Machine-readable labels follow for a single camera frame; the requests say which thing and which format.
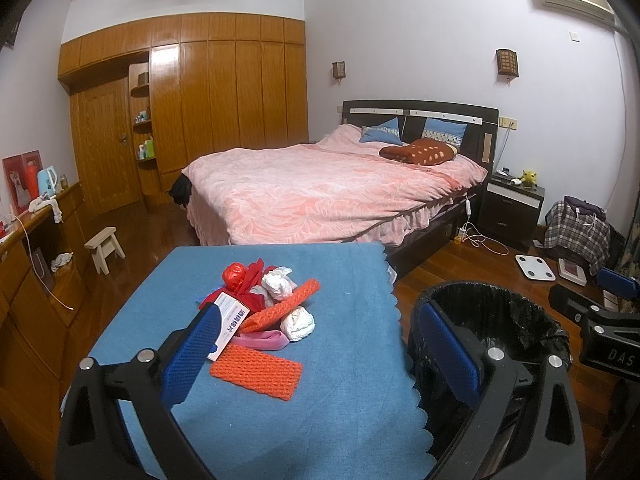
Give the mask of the left blue pillow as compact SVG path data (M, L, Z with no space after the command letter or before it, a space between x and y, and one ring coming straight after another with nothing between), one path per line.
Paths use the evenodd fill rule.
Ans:
M383 122L381 125L363 126L360 143L381 142L385 144L402 145L398 118Z

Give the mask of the dark wooden headboard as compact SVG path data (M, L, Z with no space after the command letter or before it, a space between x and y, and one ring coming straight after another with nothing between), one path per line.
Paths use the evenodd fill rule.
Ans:
M419 139L429 119L466 125L461 154L492 170L499 119L495 108L419 100L350 100L342 104L343 124L374 126L393 118L398 119L405 142Z

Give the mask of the red cloth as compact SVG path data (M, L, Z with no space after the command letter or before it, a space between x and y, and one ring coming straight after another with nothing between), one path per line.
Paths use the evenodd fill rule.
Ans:
M265 310L265 301L261 296L254 295L250 292L250 289L260 282L260 279L264 275L265 263L264 260L258 259L257 261L250 263L247 267L247 274L242 287L236 292L226 289L224 287L224 281L222 286L211 292L206 296L198 305L198 307L204 308L206 304L212 304L221 292L225 292L229 296L239 300L241 304L250 309L250 313L257 313Z

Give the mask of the left wall lamp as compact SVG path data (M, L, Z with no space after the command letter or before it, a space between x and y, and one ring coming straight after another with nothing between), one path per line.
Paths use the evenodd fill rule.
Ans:
M342 81L346 78L346 64L344 61L332 63L332 78L336 81Z

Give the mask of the pink bag with string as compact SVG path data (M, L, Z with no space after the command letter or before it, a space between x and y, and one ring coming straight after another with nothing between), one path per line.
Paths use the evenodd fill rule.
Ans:
M231 342L258 351L279 351L284 349L290 340L280 330L264 330L263 332L237 334L232 337Z

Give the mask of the wooden side desk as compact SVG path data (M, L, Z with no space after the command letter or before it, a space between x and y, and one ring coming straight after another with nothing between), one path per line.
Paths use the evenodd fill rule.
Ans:
M92 339L81 185L58 203L60 223L49 207L25 214L1 245L1 402L33 418L56 409Z

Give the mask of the white tissue ball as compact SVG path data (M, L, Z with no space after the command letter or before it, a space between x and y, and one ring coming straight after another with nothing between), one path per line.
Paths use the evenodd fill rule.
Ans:
M280 331L291 342L305 339L315 328L314 317L305 307L297 307L280 322Z

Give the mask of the wooden wardrobe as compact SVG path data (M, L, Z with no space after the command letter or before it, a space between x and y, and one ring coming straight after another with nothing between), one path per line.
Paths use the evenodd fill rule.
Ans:
M295 18L191 13L107 27L62 44L58 80L95 214L163 203L203 155L308 138L306 29Z

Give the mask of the wall lamp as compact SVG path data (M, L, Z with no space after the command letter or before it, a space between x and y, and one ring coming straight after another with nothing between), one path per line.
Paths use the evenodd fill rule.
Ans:
M346 64L344 61L332 63L332 78L336 81L342 81L346 78Z
M496 50L497 72L499 76L514 79L520 76L518 54L510 49Z

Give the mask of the blue table cloth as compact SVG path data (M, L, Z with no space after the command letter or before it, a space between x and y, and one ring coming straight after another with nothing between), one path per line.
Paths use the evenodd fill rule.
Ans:
M188 326L231 263L286 266L316 281L314 330L277 351L302 369L281 400L214 377L204 362L172 416L217 479L423 479L435 468L378 243L179 247L142 282L90 350L96 368L158 349Z

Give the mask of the blue electric kettle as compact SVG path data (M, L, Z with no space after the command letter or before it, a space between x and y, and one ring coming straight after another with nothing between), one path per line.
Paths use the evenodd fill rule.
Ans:
M51 198L58 192L58 173L53 166L38 171L38 192L41 197Z

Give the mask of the pink covered bed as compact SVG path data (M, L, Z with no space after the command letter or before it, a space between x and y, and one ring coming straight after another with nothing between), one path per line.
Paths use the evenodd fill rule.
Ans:
M183 169L186 218L203 245L380 242L397 247L483 183L487 171L455 154L434 166L381 157L341 125L316 143L232 148Z

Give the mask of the white bathroom scale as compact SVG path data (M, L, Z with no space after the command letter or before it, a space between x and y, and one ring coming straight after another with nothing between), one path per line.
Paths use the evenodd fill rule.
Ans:
M514 260L523 275L531 281L554 282L556 276L543 258L528 255L516 255Z

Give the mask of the small orange foam net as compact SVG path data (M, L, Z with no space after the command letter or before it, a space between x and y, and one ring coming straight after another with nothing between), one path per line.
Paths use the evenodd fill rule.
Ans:
M209 374L244 389L289 401L303 369L302 363L229 344L210 364Z

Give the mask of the small white stool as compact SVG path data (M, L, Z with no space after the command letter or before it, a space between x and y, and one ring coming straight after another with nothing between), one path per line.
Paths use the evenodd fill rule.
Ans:
M114 226L107 226L85 242L85 248L90 252L93 264L96 267L96 272L99 274L110 274L110 269L106 262L109 255L115 254L118 258L126 258L126 254L119 244L116 233L117 229Z

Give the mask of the red picture frame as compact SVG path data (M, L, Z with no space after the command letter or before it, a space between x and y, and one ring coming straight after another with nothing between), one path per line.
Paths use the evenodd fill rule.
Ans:
M19 216L38 196L38 172L42 169L40 151L30 151L2 159L6 185L14 212Z

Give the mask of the yellow plush toy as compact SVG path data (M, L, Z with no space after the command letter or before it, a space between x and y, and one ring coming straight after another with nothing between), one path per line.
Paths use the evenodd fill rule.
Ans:
M537 173L533 170L524 170L520 180L522 185L526 188L536 188L537 186Z

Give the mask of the right blue pillow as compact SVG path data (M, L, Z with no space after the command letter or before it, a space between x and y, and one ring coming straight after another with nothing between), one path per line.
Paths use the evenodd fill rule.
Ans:
M442 119L427 118L422 138L446 143L454 148L461 148L467 126L463 122L447 122Z

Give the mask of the large orange foam net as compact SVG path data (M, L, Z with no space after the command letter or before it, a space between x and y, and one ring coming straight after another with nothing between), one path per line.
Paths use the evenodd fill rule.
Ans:
M253 314L240 326L241 334L261 332L278 324L293 310L300 307L307 299L320 290L320 283L312 278L303 285L298 286L292 295L274 306Z

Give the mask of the white printed paper box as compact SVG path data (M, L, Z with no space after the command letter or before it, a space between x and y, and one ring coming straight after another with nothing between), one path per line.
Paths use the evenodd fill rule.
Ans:
M221 318L220 331L213 344L212 350L210 350L207 359L210 362L215 362L220 357L221 353L228 346L231 339L234 337L238 328L242 325L247 315L250 313L250 309L241 304L239 300L229 296L225 292L221 292L215 299Z

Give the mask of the right wall lamp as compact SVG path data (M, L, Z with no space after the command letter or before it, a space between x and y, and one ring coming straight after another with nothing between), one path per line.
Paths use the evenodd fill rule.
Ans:
M510 49L496 50L497 72L499 76L514 79L520 76L518 54Z

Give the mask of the plaid bag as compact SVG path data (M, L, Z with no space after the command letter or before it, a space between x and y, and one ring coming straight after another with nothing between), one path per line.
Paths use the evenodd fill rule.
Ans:
M583 204L556 202L544 217L544 248L566 249L582 257L596 275L610 256L611 228L606 220Z

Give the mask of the blue pillow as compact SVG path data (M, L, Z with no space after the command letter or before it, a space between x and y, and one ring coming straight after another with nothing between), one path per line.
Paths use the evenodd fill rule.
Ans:
M427 118L422 138L446 143L454 148L461 148L467 126L463 122L447 122L442 119Z
M363 126L360 143L381 142L385 144L402 145L398 118L383 122L381 125Z

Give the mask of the dark nightstand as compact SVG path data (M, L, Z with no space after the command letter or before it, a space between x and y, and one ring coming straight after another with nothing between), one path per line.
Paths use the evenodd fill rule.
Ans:
M515 184L492 174L484 189L478 226L511 247L532 246L543 204L542 186Z

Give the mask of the brown dotted cushion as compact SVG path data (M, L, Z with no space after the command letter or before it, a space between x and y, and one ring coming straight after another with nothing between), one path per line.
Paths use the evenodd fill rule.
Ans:
M423 138L403 146L381 148L378 154L385 159L403 164L431 167L449 162L458 154L458 149L442 141Z

